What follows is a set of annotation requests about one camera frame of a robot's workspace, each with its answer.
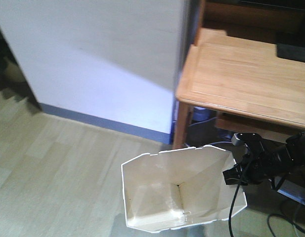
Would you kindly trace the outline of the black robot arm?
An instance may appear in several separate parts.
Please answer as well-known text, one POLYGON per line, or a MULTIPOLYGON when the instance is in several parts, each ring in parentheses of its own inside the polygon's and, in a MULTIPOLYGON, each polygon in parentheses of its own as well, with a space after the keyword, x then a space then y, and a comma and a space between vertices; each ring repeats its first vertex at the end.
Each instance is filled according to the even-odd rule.
POLYGON ((267 149, 257 133, 235 133, 235 146, 245 145, 247 153, 241 162, 223 172, 227 185, 258 185, 268 179, 273 190, 279 190, 296 167, 305 166, 305 131, 291 136, 282 146, 267 149))

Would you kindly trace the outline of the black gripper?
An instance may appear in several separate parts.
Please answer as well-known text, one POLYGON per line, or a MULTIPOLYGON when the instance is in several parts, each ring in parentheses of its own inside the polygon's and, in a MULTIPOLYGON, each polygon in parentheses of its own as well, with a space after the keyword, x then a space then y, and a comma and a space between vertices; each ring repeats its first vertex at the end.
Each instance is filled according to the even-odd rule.
POLYGON ((232 144, 245 146, 246 153, 239 163, 222 172, 226 185, 258 185, 281 174, 280 146, 263 141, 233 141, 232 144))

